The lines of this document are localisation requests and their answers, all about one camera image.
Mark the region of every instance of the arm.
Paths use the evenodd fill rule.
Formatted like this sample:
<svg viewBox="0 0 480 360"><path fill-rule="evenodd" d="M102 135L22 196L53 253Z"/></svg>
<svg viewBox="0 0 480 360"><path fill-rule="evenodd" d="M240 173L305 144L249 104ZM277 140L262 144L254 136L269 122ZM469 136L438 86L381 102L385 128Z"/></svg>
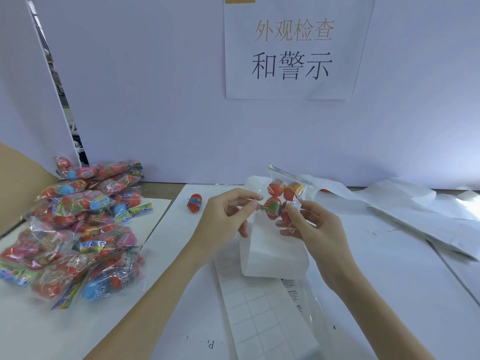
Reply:
<svg viewBox="0 0 480 360"><path fill-rule="evenodd" d="M258 199L258 194L240 188L209 199L193 236L177 258L85 360L150 359L195 273L237 231L248 235L246 220L255 211Z"/></svg>
<svg viewBox="0 0 480 360"><path fill-rule="evenodd" d="M325 283L345 303L378 359L435 359L360 271L338 216L312 201L303 201L301 211L289 204L286 211L293 225L277 222L285 228L280 233L305 242Z"/></svg>

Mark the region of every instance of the person's left hand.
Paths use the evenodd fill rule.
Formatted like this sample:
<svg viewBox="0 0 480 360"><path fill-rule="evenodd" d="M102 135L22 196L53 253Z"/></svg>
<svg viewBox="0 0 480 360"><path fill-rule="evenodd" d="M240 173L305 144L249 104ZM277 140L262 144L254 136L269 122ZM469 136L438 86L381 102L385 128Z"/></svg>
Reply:
<svg viewBox="0 0 480 360"><path fill-rule="evenodd" d="M212 260L237 231L244 238L248 236L247 218L255 212L257 200L262 199L255 192L235 188L208 200L200 222L187 244L201 256L198 258L201 265Z"/></svg>

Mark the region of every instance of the paper sign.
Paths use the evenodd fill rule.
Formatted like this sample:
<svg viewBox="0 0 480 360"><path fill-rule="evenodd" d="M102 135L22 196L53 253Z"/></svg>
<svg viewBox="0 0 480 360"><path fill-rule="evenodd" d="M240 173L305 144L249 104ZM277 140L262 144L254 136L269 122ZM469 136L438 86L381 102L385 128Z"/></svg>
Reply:
<svg viewBox="0 0 480 360"><path fill-rule="evenodd" d="M227 98L347 99L374 0L225 0Z"/></svg>

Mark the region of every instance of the white wall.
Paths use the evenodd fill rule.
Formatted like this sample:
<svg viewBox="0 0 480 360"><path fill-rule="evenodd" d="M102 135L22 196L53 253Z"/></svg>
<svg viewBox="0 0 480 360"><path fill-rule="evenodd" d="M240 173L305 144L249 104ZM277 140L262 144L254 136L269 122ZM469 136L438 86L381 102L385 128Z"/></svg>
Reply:
<svg viewBox="0 0 480 360"><path fill-rule="evenodd" d="M26 0L0 0L0 140L55 172L79 164Z"/></svg>
<svg viewBox="0 0 480 360"><path fill-rule="evenodd" d="M33 0L91 162L480 189L480 0L376 0L348 101L227 100L222 0Z"/></svg>

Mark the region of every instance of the person's right hand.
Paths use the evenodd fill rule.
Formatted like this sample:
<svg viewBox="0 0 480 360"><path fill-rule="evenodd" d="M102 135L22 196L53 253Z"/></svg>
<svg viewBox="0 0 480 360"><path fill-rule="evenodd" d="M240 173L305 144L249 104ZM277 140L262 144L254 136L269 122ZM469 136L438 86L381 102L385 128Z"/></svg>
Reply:
<svg viewBox="0 0 480 360"><path fill-rule="evenodd" d="M357 264L349 248L342 220L316 202L304 200L301 211L291 203L286 212L292 221L287 225L277 221L280 234L303 240L307 250L317 263L318 270L325 283L337 294L345 279L357 271Z"/></svg>

